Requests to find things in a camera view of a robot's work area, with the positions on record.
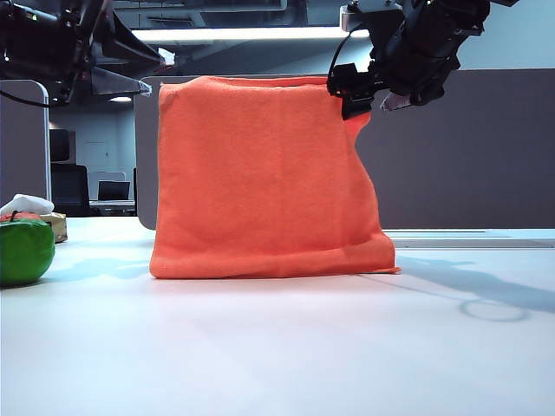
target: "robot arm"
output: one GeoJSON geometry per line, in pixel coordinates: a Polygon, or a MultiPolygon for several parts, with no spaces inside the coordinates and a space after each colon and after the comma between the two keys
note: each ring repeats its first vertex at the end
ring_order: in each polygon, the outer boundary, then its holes
{"type": "Polygon", "coordinates": [[[143,70],[164,65],[156,51],[123,25],[111,1],[64,4],[59,2],[59,10],[50,14],[0,0],[0,79],[39,81],[49,91],[50,104],[0,94],[38,107],[69,103],[78,81],[90,84],[91,94],[149,94],[144,82],[101,67],[110,59],[143,70]]]}
{"type": "MultiPolygon", "coordinates": [[[[491,1],[512,6],[519,0],[491,1]]],[[[373,44],[368,72],[359,73],[354,63],[334,67],[336,58],[331,64],[328,90],[343,99],[343,118],[368,112],[382,89],[391,91],[384,110],[441,98],[443,83],[460,67],[459,46],[482,34],[489,11],[490,0],[381,0],[368,9],[355,0],[343,6],[343,30],[366,29],[373,44]]]]}

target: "office chair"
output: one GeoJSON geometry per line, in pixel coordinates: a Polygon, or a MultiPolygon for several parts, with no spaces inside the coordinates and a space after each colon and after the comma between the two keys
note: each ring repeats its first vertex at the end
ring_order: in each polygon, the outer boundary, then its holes
{"type": "Polygon", "coordinates": [[[54,211],[68,217],[90,217],[87,167],[50,164],[54,211]]]}

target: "small box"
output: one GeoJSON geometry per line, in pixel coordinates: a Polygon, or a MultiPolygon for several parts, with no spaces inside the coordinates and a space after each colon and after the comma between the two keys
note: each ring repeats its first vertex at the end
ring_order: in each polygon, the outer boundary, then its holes
{"type": "Polygon", "coordinates": [[[50,224],[52,232],[54,232],[55,242],[61,243],[68,239],[68,226],[66,223],[66,214],[58,214],[52,212],[48,215],[41,215],[41,220],[50,224]]]}

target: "white cloth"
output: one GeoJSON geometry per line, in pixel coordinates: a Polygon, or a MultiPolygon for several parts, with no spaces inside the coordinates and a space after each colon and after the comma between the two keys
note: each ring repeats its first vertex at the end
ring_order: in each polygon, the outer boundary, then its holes
{"type": "Polygon", "coordinates": [[[0,215],[11,214],[13,211],[48,215],[53,210],[54,204],[47,199],[18,193],[8,204],[0,208],[0,215]]]}

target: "green ball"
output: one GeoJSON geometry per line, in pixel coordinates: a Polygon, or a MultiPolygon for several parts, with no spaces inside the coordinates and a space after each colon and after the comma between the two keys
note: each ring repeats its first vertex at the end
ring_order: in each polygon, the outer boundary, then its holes
{"type": "Polygon", "coordinates": [[[0,223],[0,286],[36,282],[52,264],[54,233],[38,219],[0,223]]]}

